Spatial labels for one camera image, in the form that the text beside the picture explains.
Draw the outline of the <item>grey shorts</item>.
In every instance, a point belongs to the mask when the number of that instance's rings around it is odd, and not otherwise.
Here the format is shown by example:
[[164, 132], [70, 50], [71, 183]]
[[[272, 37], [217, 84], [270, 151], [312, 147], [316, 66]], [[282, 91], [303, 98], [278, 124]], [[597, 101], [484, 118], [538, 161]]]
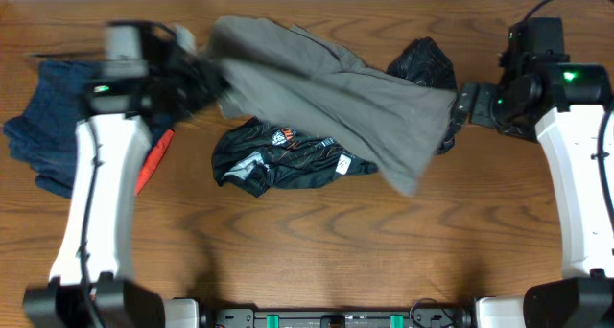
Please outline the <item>grey shorts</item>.
[[203, 56], [228, 82], [226, 118], [244, 115], [332, 137], [411, 196], [448, 128], [456, 94], [367, 66], [339, 44], [269, 19], [222, 16]]

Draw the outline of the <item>black patterned jersey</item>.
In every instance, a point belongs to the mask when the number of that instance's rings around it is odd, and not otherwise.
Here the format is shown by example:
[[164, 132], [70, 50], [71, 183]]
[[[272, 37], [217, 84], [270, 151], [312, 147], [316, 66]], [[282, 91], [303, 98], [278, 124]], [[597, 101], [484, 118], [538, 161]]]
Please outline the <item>black patterned jersey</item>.
[[[425, 87], [457, 89], [452, 61], [429, 37], [408, 45], [387, 73]], [[218, 185], [232, 183], [256, 198], [271, 188], [316, 189], [344, 176], [378, 171], [331, 137], [309, 136], [256, 117], [221, 137], [211, 165]]]

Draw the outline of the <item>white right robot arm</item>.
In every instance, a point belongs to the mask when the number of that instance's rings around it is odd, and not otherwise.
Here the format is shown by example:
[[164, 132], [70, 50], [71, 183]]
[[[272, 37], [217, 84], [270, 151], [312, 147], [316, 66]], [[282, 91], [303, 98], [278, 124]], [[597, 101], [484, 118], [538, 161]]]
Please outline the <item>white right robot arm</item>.
[[470, 82], [457, 96], [453, 121], [541, 146], [562, 238], [560, 280], [476, 300], [472, 326], [612, 326], [613, 90], [605, 68], [546, 63], [505, 87]]

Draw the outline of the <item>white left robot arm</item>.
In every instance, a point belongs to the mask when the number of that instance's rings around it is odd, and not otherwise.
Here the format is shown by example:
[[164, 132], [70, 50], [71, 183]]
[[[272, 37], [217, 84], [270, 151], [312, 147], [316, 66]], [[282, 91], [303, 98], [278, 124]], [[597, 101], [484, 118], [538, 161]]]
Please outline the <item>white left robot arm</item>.
[[163, 299], [134, 280], [132, 223], [151, 119], [181, 120], [227, 87], [218, 68], [179, 55], [106, 60], [81, 97], [77, 166], [68, 222], [49, 282], [26, 289], [35, 327], [163, 327]]

